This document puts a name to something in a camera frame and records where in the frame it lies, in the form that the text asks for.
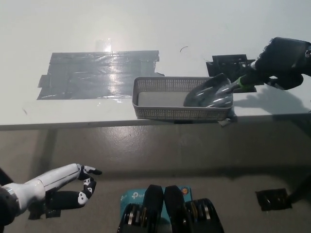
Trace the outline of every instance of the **blue box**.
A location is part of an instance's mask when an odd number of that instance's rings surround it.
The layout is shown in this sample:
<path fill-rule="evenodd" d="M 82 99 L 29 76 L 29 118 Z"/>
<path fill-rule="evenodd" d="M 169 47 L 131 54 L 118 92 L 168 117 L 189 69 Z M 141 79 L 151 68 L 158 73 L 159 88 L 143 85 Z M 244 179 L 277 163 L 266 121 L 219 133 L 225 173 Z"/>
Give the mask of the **blue box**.
<path fill-rule="evenodd" d="M 179 186 L 178 188 L 180 188 L 181 192 L 183 193 L 185 201 L 192 200 L 191 188 L 189 186 Z M 126 193 L 124 193 L 121 196 L 120 218 L 122 218 L 123 212 L 124 212 L 124 210 L 128 204 L 135 203 L 135 204 L 142 205 L 142 202 L 143 202 L 144 197 L 145 197 L 146 190 L 147 190 L 146 188 L 144 188 L 144 189 L 131 189 L 131 190 L 128 190 Z M 165 207 L 164 202 L 163 202 L 163 208 L 162 208 L 160 223 L 161 224 L 170 224 L 171 223 L 169 215 L 166 212 L 166 207 Z"/>

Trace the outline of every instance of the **white table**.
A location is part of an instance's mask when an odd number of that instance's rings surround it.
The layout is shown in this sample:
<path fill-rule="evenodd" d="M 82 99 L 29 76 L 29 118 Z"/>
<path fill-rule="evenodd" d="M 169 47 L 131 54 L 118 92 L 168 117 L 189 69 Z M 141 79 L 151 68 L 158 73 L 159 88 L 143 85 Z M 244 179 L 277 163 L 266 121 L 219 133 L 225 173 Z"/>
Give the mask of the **white table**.
<path fill-rule="evenodd" d="M 159 50 L 156 71 L 207 76 L 213 55 L 256 58 L 275 36 L 311 41 L 311 2 L 281 0 L 4 0 L 0 3 L 0 130 L 163 124 L 137 120 L 131 99 L 36 100 L 52 52 Z M 290 91 L 234 94 L 239 121 L 308 116 L 311 78 Z"/>

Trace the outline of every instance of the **gray floor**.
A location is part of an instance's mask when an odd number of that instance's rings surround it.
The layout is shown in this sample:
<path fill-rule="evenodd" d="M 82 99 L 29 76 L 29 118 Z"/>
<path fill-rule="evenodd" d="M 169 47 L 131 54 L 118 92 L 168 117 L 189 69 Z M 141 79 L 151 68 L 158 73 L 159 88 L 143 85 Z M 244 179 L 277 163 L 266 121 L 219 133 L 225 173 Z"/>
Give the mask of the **gray floor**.
<path fill-rule="evenodd" d="M 262 212 L 255 195 L 291 192 L 310 171 L 310 151 L 310 139 L 290 122 L 0 132 L 0 166 L 16 182 L 69 163 L 104 172 L 86 207 L 37 221 L 25 213 L 6 232 L 115 232 L 121 194 L 151 183 L 190 185 L 194 199 L 210 198 L 226 233 L 310 232 L 311 198 Z"/>

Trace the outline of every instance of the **white robotic arm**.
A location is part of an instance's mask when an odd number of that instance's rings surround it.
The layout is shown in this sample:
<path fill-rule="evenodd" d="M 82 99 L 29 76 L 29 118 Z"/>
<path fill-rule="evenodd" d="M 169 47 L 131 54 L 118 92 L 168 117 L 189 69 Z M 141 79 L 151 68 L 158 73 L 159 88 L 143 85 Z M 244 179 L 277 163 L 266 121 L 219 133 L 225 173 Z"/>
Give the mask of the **white robotic arm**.
<path fill-rule="evenodd" d="M 89 173 L 100 175 L 102 172 L 90 166 L 70 164 L 48 171 L 23 184 L 9 183 L 0 187 L 0 225 L 10 224 L 27 209 L 31 211 L 30 219 L 37 219 L 48 211 L 83 207 L 96 186 Z M 84 189 L 81 192 L 57 192 L 76 179 L 84 181 Z"/>

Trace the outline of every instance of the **gray plastic basket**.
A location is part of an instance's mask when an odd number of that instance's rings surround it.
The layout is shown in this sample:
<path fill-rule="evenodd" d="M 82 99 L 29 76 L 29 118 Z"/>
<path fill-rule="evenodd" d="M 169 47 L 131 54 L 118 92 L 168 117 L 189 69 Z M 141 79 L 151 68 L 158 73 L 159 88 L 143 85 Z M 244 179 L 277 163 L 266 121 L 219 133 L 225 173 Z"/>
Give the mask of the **gray plastic basket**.
<path fill-rule="evenodd" d="M 133 107 L 138 119 L 224 120 L 231 107 L 184 107 L 186 95 L 210 78 L 138 77 L 134 81 Z"/>

